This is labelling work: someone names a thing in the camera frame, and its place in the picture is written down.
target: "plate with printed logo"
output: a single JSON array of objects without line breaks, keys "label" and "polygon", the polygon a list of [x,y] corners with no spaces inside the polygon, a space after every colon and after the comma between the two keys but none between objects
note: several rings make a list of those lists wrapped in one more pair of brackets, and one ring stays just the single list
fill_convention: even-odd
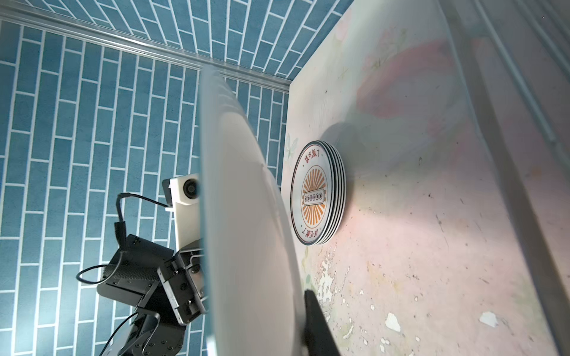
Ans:
[{"label": "plate with printed logo", "polygon": [[321,141],[321,143],[325,146],[325,148],[327,148],[329,155],[333,158],[332,161],[333,161],[333,166],[335,168],[333,171],[336,172],[335,178],[337,178],[338,182],[336,185],[337,186],[336,193],[334,194],[335,201],[332,208],[331,223],[327,229],[326,234],[323,235],[321,239],[317,242],[318,244],[325,244],[336,233],[340,225],[340,221],[343,218],[344,205],[346,201],[347,182],[346,182],[346,174],[344,171],[343,160],[341,159],[339,152],[331,144],[326,143],[324,141]]},{"label": "plate with printed logo", "polygon": [[329,148],[321,141],[309,142],[297,159],[291,184],[291,220],[301,243],[312,245],[328,236],[338,185]]}]

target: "black object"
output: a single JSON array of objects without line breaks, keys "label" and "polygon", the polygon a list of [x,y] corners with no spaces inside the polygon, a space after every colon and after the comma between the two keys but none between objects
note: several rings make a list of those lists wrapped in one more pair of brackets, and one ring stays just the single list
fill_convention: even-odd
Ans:
[{"label": "black object", "polygon": [[111,334],[111,337],[109,337],[109,340],[107,340],[107,343],[105,344],[105,346],[103,346],[103,349],[101,350],[101,352],[99,353],[99,356],[103,356],[103,353],[105,352],[105,350],[107,349],[107,347],[109,346],[109,344],[111,343],[111,340],[113,339],[113,337],[115,336],[115,334],[119,331],[119,329],[121,329],[121,327],[123,325],[125,325],[125,323],[127,321],[129,321],[129,319],[131,319],[132,317],[134,317],[135,315],[137,315],[138,312],[134,312],[131,315],[129,315],[125,320],[123,320],[122,323],[119,324],[119,326],[117,326],[117,329],[115,329],[115,331]]},{"label": "black object", "polygon": [[184,195],[186,195],[189,199],[198,198],[198,181],[194,178],[188,179],[186,182],[184,182],[182,190],[184,191]]},{"label": "black object", "polygon": [[162,191],[164,192],[164,198],[166,199],[166,204],[172,206],[172,191],[170,190],[170,179],[162,180]]},{"label": "black object", "polygon": [[207,313],[204,304],[207,300],[205,278],[200,267],[202,256],[203,250],[198,240],[158,266],[158,276],[180,325],[186,325],[200,314]]},{"label": "black object", "polygon": [[305,290],[305,343],[310,356],[340,356],[327,320],[312,290]]},{"label": "black object", "polygon": [[[180,323],[179,312],[172,307],[170,292],[167,293],[171,286],[170,280],[163,283],[159,278],[158,271],[170,270],[173,274],[173,271],[180,270],[171,268],[173,262],[182,260],[181,253],[174,254],[169,248],[134,235],[127,236],[127,246],[120,265],[117,266],[121,255],[119,249],[105,267],[104,278],[112,271],[114,273],[106,282],[97,286],[97,292],[103,297],[135,306],[139,315],[128,330],[126,341],[122,345],[111,347],[108,352],[119,356],[174,356],[182,348],[186,324],[204,310],[198,308],[192,288],[185,290],[183,297],[176,293],[178,300],[187,308],[184,310],[193,311],[185,322]],[[196,258],[200,252],[201,248],[196,245],[189,256],[192,267],[198,266],[198,269],[200,265]],[[183,276],[185,267],[182,267],[182,273],[176,275]]]}]

